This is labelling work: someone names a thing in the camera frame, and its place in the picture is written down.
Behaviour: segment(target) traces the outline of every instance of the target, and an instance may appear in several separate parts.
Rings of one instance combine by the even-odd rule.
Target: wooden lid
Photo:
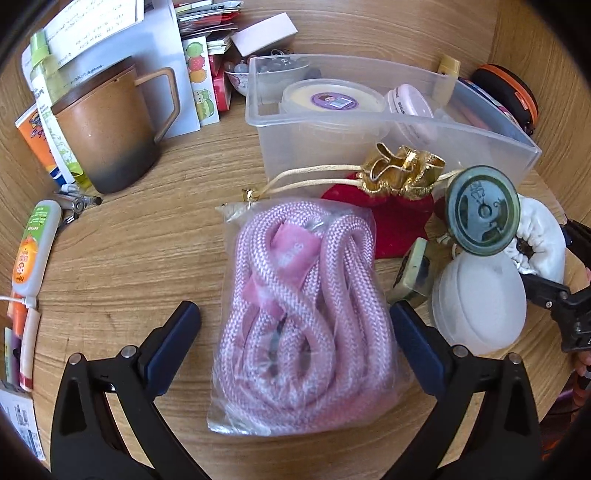
[[[52,107],[51,112],[54,115],[58,115],[59,113],[63,112],[66,108],[68,108],[71,104],[77,102],[79,99],[87,95],[95,88],[99,87],[103,83],[108,82],[113,77],[116,77],[120,73],[124,72],[128,68],[131,68],[135,65],[133,57],[127,57],[114,65],[106,68],[102,72],[96,73],[88,80],[85,80],[80,85],[74,87],[70,90],[67,94],[61,97]]]

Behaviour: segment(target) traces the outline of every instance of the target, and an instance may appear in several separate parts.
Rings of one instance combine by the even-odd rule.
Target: sticker label
[[[282,282],[301,288],[306,276],[320,255],[318,236],[291,223],[279,227],[271,241],[271,258]],[[283,308],[266,285],[250,277],[242,291],[242,298],[280,320]]]
[[[349,95],[334,92],[323,92],[312,95],[312,103],[327,110],[352,110],[359,106],[359,102]]]
[[[37,206],[29,218],[12,272],[12,280],[16,283],[25,283],[31,277],[48,215],[48,206]]]
[[[525,109],[525,110],[529,110],[530,107],[527,106],[527,102],[525,101],[525,99],[521,96],[521,94],[519,92],[515,92],[515,96],[517,97],[517,99],[519,100],[519,103],[521,104],[521,106]]]

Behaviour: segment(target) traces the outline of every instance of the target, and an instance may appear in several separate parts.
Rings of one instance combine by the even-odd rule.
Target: pink label
[[[271,258],[282,282],[301,288],[306,275],[318,259],[321,240],[318,236],[292,223],[279,227],[271,241]],[[250,277],[242,297],[276,319],[283,317],[283,309],[265,285]]]

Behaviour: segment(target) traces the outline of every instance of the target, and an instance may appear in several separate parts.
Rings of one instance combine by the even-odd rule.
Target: mug handle
[[[181,112],[181,100],[178,97],[178,89],[177,89],[177,78],[174,75],[174,70],[170,67],[165,67],[163,69],[156,70],[153,73],[149,73],[136,79],[135,86],[139,86],[142,83],[148,82],[156,77],[160,77],[162,75],[166,75],[168,77],[168,84],[170,85],[170,96],[173,98],[173,113],[170,114],[164,125],[156,135],[154,136],[154,143],[159,143],[162,138],[166,135],[168,129],[172,126],[173,122],[177,119],[178,115]]]

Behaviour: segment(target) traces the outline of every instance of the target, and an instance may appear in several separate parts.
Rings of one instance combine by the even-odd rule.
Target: book
[[[187,34],[194,34],[203,27],[211,27],[214,25],[221,25],[236,18],[239,14],[238,10],[218,10],[217,12],[208,14],[191,15],[186,18],[178,19],[178,29],[181,36]]]
[[[195,30],[191,30],[189,33],[183,34],[181,31],[181,38],[183,40],[188,40],[189,38],[197,38],[197,37],[209,37],[213,33],[232,33],[238,30],[238,26],[232,22],[224,23],[221,25],[210,25],[208,27],[197,28]]]
[[[174,12],[178,15],[180,13],[186,12],[187,10],[204,7],[206,5],[211,5],[212,3],[213,0],[203,0],[201,2],[194,2],[192,4],[174,4]]]
[[[224,10],[224,9],[238,9],[240,10],[242,8],[242,4],[243,2],[222,2],[219,4],[209,4],[209,5],[201,5],[201,6],[197,6],[194,8],[187,8],[187,6],[185,7],[180,7],[179,9],[174,9],[175,12],[177,13],[177,17],[182,16],[182,15],[187,15],[187,14],[196,14],[199,12],[212,12],[215,10]]]
[[[207,53],[208,55],[224,55],[228,50],[230,50],[231,45],[220,45],[219,47],[210,47],[207,46]]]

